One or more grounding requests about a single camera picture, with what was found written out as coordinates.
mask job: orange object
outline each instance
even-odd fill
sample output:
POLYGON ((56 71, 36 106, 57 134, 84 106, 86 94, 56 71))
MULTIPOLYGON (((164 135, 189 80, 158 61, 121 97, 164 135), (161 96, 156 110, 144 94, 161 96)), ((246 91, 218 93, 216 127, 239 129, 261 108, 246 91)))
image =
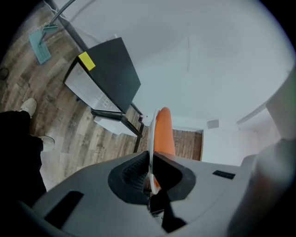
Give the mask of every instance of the orange object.
POLYGON ((175 155, 171 112, 167 107, 162 108, 156 117, 154 151, 175 155))

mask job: wooden floor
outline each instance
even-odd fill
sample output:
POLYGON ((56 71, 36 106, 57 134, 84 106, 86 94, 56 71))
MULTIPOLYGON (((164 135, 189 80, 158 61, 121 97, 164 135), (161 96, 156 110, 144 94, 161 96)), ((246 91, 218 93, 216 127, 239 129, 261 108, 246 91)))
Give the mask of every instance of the wooden floor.
MULTIPOLYGON (((10 70, 0 84, 0 112, 19 110, 30 97, 37 101, 31 121, 31 134, 47 135, 55 140, 51 152, 42 152, 41 174, 47 189, 58 184, 82 167, 133 153, 136 138, 115 135, 93 121, 90 107, 75 96, 63 79, 70 63, 80 53, 73 39, 59 25, 59 31, 46 38, 51 59, 40 65, 28 40, 28 34, 48 23, 53 14, 39 8, 19 29, 1 67, 10 70)), ((129 108, 128 119, 139 128, 138 114, 129 108)), ((177 154, 198 159, 195 133, 174 131, 177 154)), ((145 141, 139 150, 145 150, 145 141)))

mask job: mop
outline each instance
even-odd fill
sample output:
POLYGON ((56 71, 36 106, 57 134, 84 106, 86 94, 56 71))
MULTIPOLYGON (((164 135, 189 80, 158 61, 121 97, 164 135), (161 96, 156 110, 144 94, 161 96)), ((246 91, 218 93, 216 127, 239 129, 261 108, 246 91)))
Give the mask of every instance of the mop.
POLYGON ((45 63, 51 58, 51 54, 46 46, 45 41, 43 40, 46 33, 55 32, 57 30, 57 25, 53 24, 54 21, 61 15, 61 13, 71 5, 75 0, 68 1, 59 12, 53 17, 51 22, 44 26, 43 30, 38 29, 29 34, 29 41, 31 43, 32 49, 37 57, 37 60, 40 64, 45 63))

